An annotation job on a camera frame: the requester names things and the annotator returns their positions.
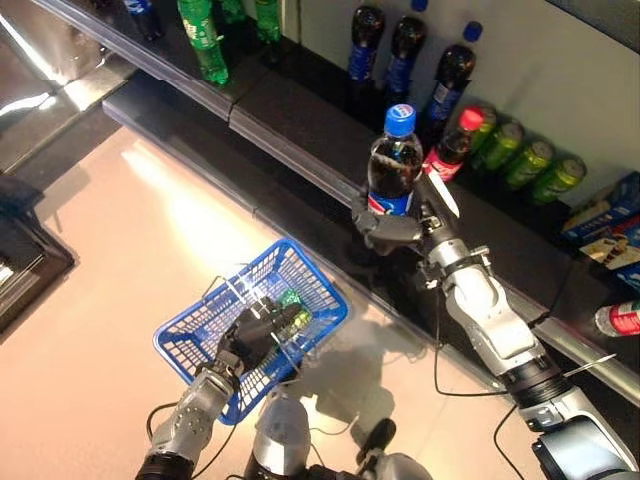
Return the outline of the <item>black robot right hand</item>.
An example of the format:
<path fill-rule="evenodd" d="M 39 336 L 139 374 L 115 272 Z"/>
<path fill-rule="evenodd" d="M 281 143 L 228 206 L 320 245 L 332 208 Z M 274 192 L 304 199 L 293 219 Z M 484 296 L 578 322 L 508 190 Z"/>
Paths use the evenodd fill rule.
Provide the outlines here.
<path fill-rule="evenodd" d="M 435 170 L 428 169 L 420 176 L 413 193 L 418 204 L 408 216 L 371 212 L 364 192 L 352 199 L 351 218 L 367 247 L 383 256 L 411 245 L 425 247 L 430 253 L 458 236 L 458 205 Z"/>

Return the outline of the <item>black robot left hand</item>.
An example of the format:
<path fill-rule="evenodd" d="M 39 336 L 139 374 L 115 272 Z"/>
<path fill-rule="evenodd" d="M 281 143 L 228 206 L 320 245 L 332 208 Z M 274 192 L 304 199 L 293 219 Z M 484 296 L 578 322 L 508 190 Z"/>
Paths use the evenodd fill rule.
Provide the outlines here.
<path fill-rule="evenodd" d="M 240 376 L 256 369 L 302 312 L 300 303 L 283 305 L 262 297 L 245 308 L 220 338 L 215 363 Z"/>

